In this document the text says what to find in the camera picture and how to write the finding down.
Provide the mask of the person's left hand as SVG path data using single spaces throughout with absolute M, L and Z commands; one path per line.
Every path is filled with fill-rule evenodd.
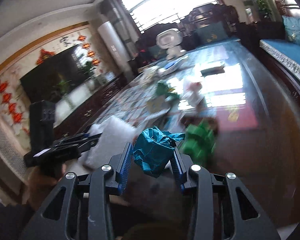
M 66 165 L 62 165 L 61 175 L 52 178 L 42 174 L 39 167 L 35 167 L 29 176 L 29 205 L 37 211 L 44 199 L 49 195 L 52 189 L 58 184 L 66 171 Z

